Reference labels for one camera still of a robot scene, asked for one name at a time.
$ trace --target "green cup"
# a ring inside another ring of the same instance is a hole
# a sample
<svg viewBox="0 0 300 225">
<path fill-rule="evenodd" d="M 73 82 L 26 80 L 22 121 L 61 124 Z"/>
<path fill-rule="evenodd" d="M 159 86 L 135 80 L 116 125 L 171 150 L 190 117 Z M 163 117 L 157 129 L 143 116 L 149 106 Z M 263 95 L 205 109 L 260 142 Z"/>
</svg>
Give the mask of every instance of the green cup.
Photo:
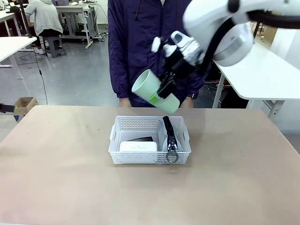
<svg viewBox="0 0 300 225">
<path fill-rule="evenodd" d="M 173 94 L 165 99 L 158 96 L 157 91 L 160 84 L 161 81 L 157 76 L 147 69 L 137 78 L 131 91 L 155 107 L 167 113 L 174 113 L 178 109 L 180 101 Z"/>
</svg>

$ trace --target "navy jacket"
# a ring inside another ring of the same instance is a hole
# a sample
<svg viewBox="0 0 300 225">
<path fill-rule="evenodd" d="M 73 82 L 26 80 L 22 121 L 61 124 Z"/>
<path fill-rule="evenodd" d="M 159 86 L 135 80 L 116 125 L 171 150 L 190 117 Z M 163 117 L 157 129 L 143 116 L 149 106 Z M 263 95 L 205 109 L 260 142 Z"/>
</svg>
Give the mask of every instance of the navy jacket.
<svg viewBox="0 0 300 225">
<path fill-rule="evenodd" d="M 183 28 L 183 13 L 191 0 L 109 0 L 108 50 L 112 88 L 118 98 L 144 101 L 131 92 L 138 76 L 146 69 L 163 72 L 164 52 L 152 53 L 155 37 L 169 38 Z M 184 101 L 187 94 L 198 94 L 205 75 L 192 74 L 176 83 L 174 95 Z"/>
</svg>

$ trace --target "table leg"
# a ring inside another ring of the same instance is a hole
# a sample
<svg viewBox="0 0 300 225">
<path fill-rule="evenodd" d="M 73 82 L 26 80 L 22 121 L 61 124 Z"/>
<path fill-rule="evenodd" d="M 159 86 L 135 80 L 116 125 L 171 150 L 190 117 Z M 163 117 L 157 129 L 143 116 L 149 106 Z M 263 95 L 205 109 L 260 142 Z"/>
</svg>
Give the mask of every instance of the table leg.
<svg viewBox="0 0 300 225">
<path fill-rule="evenodd" d="M 6 27 L 6 31 L 7 31 L 7 33 L 8 33 L 8 36 L 10 37 L 10 32 L 9 32 L 9 28 L 8 28 L 8 23 L 6 22 L 6 21 L 4 21 L 4 23 L 5 23 L 5 27 Z M 10 68 L 10 67 L 12 67 L 11 65 L 1 65 L 1 63 L 0 63 L 0 68 Z"/>
<path fill-rule="evenodd" d="M 281 107 L 282 107 L 282 105 L 283 105 L 284 102 L 285 101 L 283 101 L 283 100 L 277 100 L 277 101 L 275 101 L 275 103 L 273 104 L 273 106 L 271 108 L 271 111 L 270 111 L 270 113 L 268 115 L 268 117 L 270 119 L 274 119 L 276 117 L 276 115 L 278 114 L 278 112 L 281 109 Z"/>
<path fill-rule="evenodd" d="M 6 27 L 6 31 L 8 33 L 8 36 L 11 37 L 10 32 L 9 32 L 9 28 L 8 28 L 8 23 L 6 21 L 4 21 L 5 23 L 5 27 Z"/>
<path fill-rule="evenodd" d="M 217 87 L 217 92 L 216 92 L 216 96 L 215 96 L 215 100 L 214 103 L 212 105 L 212 108 L 217 108 L 219 105 L 219 101 L 220 101 L 220 97 L 221 97 L 221 93 L 222 93 L 222 89 L 224 87 L 224 80 L 225 80 L 225 76 L 222 73 L 221 78 L 220 78 L 220 82 L 219 85 Z"/>
<path fill-rule="evenodd" d="M 66 21 L 67 21 L 67 28 L 69 29 L 69 35 L 72 35 L 75 33 L 73 33 L 72 31 L 72 24 L 71 24 L 71 21 L 70 21 L 70 14 L 66 14 Z"/>
<path fill-rule="evenodd" d="M 18 25 L 18 22 L 17 22 L 15 16 L 14 16 L 14 22 L 15 22 L 15 28 L 17 29 L 18 36 L 20 37 L 21 32 L 20 32 L 20 28 L 19 28 L 19 25 Z"/>
<path fill-rule="evenodd" d="M 19 70 L 18 64 L 17 64 L 17 62 L 15 61 L 14 55 L 11 55 L 11 56 L 9 57 L 9 59 L 10 59 L 10 62 L 11 62 L 11 64 L 12 64 L 12 67 L 13 67 L 14 70 L 15 70 L 15 73 L 17 74 L 17 79 L 18 79 L 18 80 L 23 79 L 22 74 L 21 74 L 21 72 L 20 72 L 20 70 Z"/>
<path fill-rule="evenodd" d="M 246 109 L 252 109 L 255 100 L 249 100 Z"/>
</svg>

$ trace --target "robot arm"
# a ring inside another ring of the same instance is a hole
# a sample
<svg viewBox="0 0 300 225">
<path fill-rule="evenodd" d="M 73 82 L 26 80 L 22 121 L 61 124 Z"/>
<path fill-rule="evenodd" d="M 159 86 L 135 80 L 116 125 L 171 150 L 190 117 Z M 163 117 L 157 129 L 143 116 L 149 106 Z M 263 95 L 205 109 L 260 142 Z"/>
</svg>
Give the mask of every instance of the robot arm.
<svg viewBox="0 0 300 225">
<path fill-rule="evenodd" d="M 266 9 L 283 15 L 271 15 Z M 300 0 L 192 0 L 183 16 L 192 37 L 175 31 L 170 39 L 153 42 L 153 52 L 166 52 L 157 94 L 166 98 L 175 89 L 176 80 L 196 70 L 204 73 L 212 59 L 225 67 L 241 61 L 254 41 L 250 21 L 300 29 Z"/>
</svg>

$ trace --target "gray hoodie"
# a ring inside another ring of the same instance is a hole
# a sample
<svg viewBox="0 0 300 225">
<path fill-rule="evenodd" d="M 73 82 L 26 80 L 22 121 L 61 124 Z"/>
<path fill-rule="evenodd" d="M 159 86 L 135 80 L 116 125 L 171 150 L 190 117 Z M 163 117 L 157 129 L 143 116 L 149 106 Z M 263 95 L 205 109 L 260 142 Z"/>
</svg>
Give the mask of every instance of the gray hoodie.
<svg viewBox="0 0 300 225">
<path fill-rule="evenodd" d="M 34 16 L 34 30 L 39 35 L 43 30 L 53 29 L 62 33 L 58 13 L 51 0 L 33 0 L 25 9 L 26 15 Z"/>
</svg>

